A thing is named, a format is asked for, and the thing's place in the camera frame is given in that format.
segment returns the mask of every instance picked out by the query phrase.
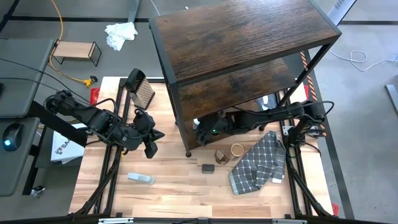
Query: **yellow cable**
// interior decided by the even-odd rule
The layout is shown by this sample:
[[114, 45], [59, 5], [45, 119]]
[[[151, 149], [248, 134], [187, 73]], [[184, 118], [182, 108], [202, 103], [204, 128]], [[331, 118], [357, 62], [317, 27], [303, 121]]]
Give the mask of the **yellow cable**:
[[[54, 5], [54, 8], [55, 8], [55, 10], [56, 10], [57, 13], [58, 13], [58, 17], [60, 18], [60, 22], [61, 22], [61, 34], [60, 34], [60, 37], [59, 37], [58, 39], [61, 41], [61, 40], [62, 40], [62, 36], [63, 36], [63, 21], [62, 21], [62, 16], [61, 16], [61, 13], [60, 13], [60, 11], [58, 10], [58, 7], [57, 7], [57, 5], [55, 4], [54, 0], [51, 0], [51, 2], [52, 2], [52, 4]], [[53, 55], [51, 54], [51, 57], [50, 57], [50, 60], [49, 60], [49, 62], [50, 62], [50, 67], [51, 67], [52, 69], [54, 69], [55, 72], [57, 72], [57, 73], [60, 74], [60, 75], [63, 75], [64, 77], [67, 77], [67, 78], [69, 78], [69, 79], [71, 79], [71, 80], [74, 80], [74, 81], [76, 81], [76, 82], [80, 82], [80, 83], [86, 85], [86, 80], [80, 80], [80, 79], [78, 79], [78, 78], [70, 77], [70, 76], [68, 76], [68, 75], [66, 75], [66, 74], [64, 74], [64, 73], [62, 73], [61, 71], [57, 70], [57, 69], [55, 68], [55, 66], [53, 65], [53, 63], [52, 63], [52, 59], [53, 59]]]

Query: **gray desk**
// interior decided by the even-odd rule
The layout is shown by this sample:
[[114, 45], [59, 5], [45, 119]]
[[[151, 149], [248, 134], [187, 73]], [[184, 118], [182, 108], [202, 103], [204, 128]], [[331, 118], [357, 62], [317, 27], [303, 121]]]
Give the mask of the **gray desk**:
[[[0, 58], [44, 71], [52, 47], [52, 40], [0, 40]], [[2, 60], [0, 60], [0, 68], [0, 78], [29, 78], [39, 82], [43, 75], [32, 69]], [[5, 79], [0, 79], [0, 83], [4, 84], [0, 97], [0, 117], [26, 116], [39, 84], [28, 80]]]
[[[16, 119], [0, 119], [0, 130], [5, 130], [10, 124], [15, 123]], [[23, 124], [22, 143], [15, 151], [9, 152], [0, 144], [0, 196], [10, 196], [14, 194], [19, 177], [25, 166], [30, 147], [33, 143], [37, 126], [40, 123], [39, 118], [18, 119]]]

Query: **red object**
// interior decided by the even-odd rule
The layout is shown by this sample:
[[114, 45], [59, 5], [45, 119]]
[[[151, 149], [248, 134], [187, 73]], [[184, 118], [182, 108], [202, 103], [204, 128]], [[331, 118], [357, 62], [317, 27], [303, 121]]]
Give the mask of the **red object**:
[[307, 96], [307, 99], [309, 99], [309, 96], [308, 96], [308, 85], [304, 85], [304, 90], [305, 90], [305, 96]]
[[333, 214], [334, 214], [334, 215], [338, 215], [338, 205], [332, 203], [332, 204], [331, 204], [331, 207], [332, 207], [332, 209], [333, 209]]
[[90, 105], [97, 103], [99, 95], [100, 95], [99, 87], [90, 89]]

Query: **dark wood tabletop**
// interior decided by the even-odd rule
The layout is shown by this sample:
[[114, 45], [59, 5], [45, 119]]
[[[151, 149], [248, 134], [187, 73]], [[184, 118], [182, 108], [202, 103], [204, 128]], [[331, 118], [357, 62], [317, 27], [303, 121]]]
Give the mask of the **dark wood tabletop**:
[[155, 19], [177, 83], [217, 76], [336, 40], [312, 0], [228, 0]]

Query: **computer mouse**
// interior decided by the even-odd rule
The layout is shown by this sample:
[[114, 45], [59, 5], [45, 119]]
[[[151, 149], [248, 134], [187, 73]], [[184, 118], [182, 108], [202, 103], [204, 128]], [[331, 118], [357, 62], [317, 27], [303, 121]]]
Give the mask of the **computer mouse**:
[[2, 145], [6, 151], [15, 151], [21, 145], [23, 127], [23, 124], [13, 123], [4, 130]]

